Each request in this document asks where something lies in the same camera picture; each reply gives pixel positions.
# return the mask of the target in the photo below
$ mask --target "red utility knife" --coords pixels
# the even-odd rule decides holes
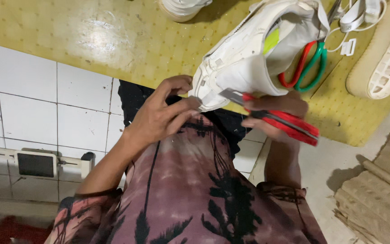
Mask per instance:
[[[246,101],[256,99],[256,97],[249,93],[241,93],[230,88],[225,89],[219,93],[219,95],[226,97],[241,106],[243,106]],[[268,124],[284,131],[291,138],[303,141],[312,146],[316,146],[318,143],[318,137],[320,136],[318,128],[306,123],[301,118],[278,110],[247,111],[253,118],[264,120]]]

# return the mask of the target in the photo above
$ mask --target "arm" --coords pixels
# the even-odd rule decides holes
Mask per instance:
[[[152,143],[175,134],[193,115],[198,114],[195,98],[182,99],[167,106],[171,94],[184,94],[191,89],[192,77],[174,76],[160,83],[139,109],[135,119],[124,131],[111,151],[91,170],[76,194],[89,194],[116,188],[127,165]]]
[[[281,110],[304,118],[308,104],[300,99],[297,92],[289,92],[285,96],[265,96],[249,101],[245,103],[245,108],[250,110]],[[242,126],[262,130],[273,140],[264,167],[265,181],[272,181],[276,185],[301,188],[300,142],[260,119],[245,119]]]

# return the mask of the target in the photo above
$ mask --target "yellow table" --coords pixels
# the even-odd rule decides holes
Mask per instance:
[[[0,0],[0,46],[155,88],[172,75],[193,75],[202,56],[257,1],[214,0],[194,19],[175,23],[152,0]],[[329,9],[333,0],[322,2]],[[351,33],[349,38],[358,37],[355,54],[330,53],[324,81],[302,95],[310,107],[308,122],[322,136],[362,146],[390,111],[390,97],[357,98],[344,85],[373,33]],[[334,33],[327,47],[342,38]],[[226,108],[243,113],[236,104]]]

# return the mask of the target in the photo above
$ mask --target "hand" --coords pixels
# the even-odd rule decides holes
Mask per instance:
[[[245,102],[244,107],[249,110],[279,110],[303,119],[308,111],[308,104],[300,98],[297,91],[291,91],[285,96],[263,96],[259,99]],[[264,122],[261,119],[249,117],[242,121],[243,127],[251,127],[262,130],[275,141],[289,142],[292,140],[278,128]]]
[[[143,149],[175,134],[188,119],[199,114],[196,109],[200,103],[198,99],[190,97],[168,106],[165,99],[169,95],[187,93],[192,89],[191,82],[192,77],[188,75],[163,80],[139,109],[130,126],[123,131],[122,137]]]

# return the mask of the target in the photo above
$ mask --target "sneaker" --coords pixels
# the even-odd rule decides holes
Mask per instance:
[[[171,20],[185,22],[209,5],[212,0],[158,0],[159,8]]]
[[[365,52],[350,71],[345,86],[355,96],[382,99],[390,95],[390,1]]]
[[[201,99],[203,112],[230,102],[219,95],[226,88],[287,94],[270,76],[284,72],[300,49],[330,30],[318,0],[263,0],[250,11],[203,57],[194,75],[189,96]]]

